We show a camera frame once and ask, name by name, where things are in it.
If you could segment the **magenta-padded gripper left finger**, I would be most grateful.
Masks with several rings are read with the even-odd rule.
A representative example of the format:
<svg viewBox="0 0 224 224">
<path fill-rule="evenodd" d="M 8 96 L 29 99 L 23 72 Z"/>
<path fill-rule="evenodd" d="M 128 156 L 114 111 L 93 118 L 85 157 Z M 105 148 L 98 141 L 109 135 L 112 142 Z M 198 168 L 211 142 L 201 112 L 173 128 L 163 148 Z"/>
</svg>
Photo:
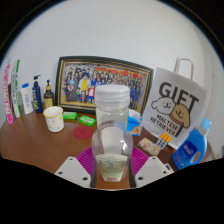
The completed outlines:
<svg viewBox="0 0 224 224">
<path fill-rule="evenodd" d="M 97 176 L 92 149 L 87 148 L 77 157 L 68 157 L 55 175 L 84 188 L 95 188 Z"/>
</svg>

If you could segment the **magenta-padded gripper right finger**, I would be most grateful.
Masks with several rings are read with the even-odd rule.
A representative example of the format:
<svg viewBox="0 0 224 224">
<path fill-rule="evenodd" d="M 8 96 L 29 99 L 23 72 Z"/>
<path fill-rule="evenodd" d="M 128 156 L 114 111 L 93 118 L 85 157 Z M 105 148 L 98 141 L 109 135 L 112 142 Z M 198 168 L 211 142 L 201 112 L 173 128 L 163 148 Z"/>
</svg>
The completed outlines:
<svg viewBox="0 0 224 224">
<path fill-rule="evenodd" d="M 129 182 L 132 188 L 143 187 L 173 173 L 171 166 L 163 164 L 157 156 L 148 156 L 134 147 L 130 160 Z"/>
</svg>

